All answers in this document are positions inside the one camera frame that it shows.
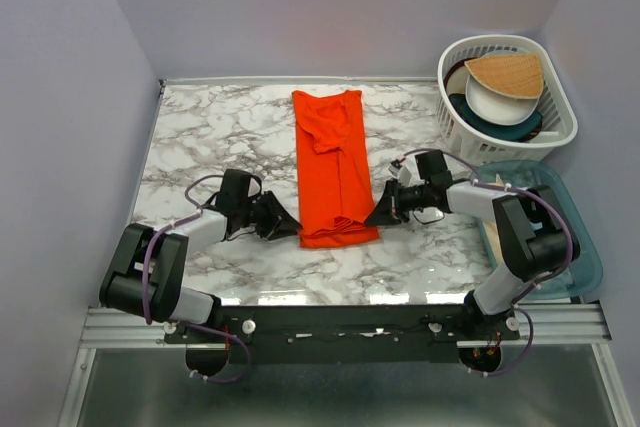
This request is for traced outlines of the orange t shirt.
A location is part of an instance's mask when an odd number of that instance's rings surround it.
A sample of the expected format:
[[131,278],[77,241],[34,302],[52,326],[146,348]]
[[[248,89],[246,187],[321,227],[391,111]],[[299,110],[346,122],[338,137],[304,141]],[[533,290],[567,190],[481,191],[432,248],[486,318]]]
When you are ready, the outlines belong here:
[[295,113],[300,246],[343,248],[379,239],[365,220],[375,203],[362,92],[315,97],[292,93]]

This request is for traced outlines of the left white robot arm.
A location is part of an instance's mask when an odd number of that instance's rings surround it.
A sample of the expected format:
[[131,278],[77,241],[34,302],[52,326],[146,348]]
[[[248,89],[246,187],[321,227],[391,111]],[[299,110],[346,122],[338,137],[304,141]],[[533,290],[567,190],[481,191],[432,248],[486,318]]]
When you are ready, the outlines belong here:
[[206,175],[185,190],[194,211],[158,228],[131,223],[103,278],[100,303],[153,322],[187,323],[201,342],[222,327],[222,301],[183,285],[186,261],[247,229],[267,241],[299,234],[301,224],[260,177],[243,170]]

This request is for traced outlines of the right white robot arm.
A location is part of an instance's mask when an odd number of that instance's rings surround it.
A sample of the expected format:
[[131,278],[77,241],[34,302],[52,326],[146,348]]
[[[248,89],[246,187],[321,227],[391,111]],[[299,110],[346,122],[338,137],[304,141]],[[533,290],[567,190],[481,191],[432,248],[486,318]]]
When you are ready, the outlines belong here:
[[494,223],[502,261],[466,295],[459,317],[467,336],[483,338],[496,327],[496,318],[513,311],[532,290],[568,269],[580,255],[579,240],[551,187],[495,185],[480,180],[477,173],[455,180],[446,152],[416,149],[411,154],[422,182],[406,186],[395,174],[385,183],[365,224],[406,223],[410,213],[425,208]]

